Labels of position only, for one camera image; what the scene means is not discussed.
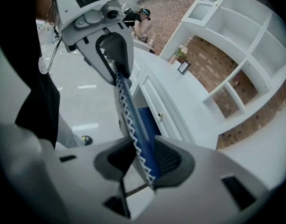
white wall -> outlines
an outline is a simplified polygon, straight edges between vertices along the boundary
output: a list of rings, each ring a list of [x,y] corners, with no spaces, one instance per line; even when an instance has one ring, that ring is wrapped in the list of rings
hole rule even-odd
[[[259,178],[268,189],[286,178],[286,107],[249,138],[220,150]]]

black shirt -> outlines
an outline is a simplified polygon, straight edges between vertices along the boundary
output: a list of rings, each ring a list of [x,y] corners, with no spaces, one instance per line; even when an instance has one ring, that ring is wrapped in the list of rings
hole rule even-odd
[[[139,21],[139,22],[141,22],[141,21],[142,21],[142,20],[141,20],[141,16],[140,16],[139,13],[134,13],[134,12],[132,12],[132,13],[128,14],[128,15],[123,19],[123,22],[125,23],[125,25],[126,25],[127,27],[134,27],[134,22],[135,22],[136,20]]]
[[[55,146],[60,93],[44,66],[35,20],[35,0],[4,0],[0,4],[0,46],[31,89],[16,124]]]

person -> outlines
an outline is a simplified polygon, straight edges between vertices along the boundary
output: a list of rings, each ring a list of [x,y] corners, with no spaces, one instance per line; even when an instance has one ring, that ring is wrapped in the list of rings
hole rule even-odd
[[[150,10],[142,8],[138,13],[131,12],[124,19],[123,22],[129,28],[131,27],[134,33],[141,39],[144,40],[144,36],[140,30],[140,24],[143,20],[150,20]]]
[[[56,141],[67,148],[92,144],[90,136],[76,136],[59,114],[60,93],[42,58],[35,20],[55,24],[52,0],[8,1],[10,3],[0,4],[0,19],[3,20],[0,24],[0,50],[30,89],[17,115],[16,125],[31,130],[40,139],[49,140],[54,147]],[[14,12],[12,4],[19,4],[20,12]]]

brick wall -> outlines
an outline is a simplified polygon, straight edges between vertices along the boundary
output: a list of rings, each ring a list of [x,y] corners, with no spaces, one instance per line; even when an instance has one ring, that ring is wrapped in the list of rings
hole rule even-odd
[[[151,21],[143,21],[142,29],[149,37],[155,36],[155,53],[160,54],[169,38],[181,22],[181,18],[195,0],[143,0],[141,7],[151,11]],[[208,92],[214,90],[236,67],[237,64],[225,53],[209,42],[194,37],[188,45],[189,71]],[[257,95],[257,90],[241,71],[231,81],[244,104]],[[238,110],[237,105],[222,89],[213,99],[227,118]],[[224,148],[241,141],[268,124],[286,105],[286,82],[277,94],[256,114],[244,123],[221,134],[217,148]]]

white shelving unit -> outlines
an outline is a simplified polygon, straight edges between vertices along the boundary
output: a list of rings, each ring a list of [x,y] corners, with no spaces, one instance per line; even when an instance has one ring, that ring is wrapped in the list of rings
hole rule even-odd
[[[257,112],[285,81],[286,26],[277,14],[256,0],[195,0],[160,57],[168,61],[179,45],[194,35],[215,45],[238,64],[203,100],[219,124],[212,132],[221,134]],[[230,84],[241,71],[258,91],[247,104]],[[228,91],[239,108],[228,118],[213,99],[221,89]]]

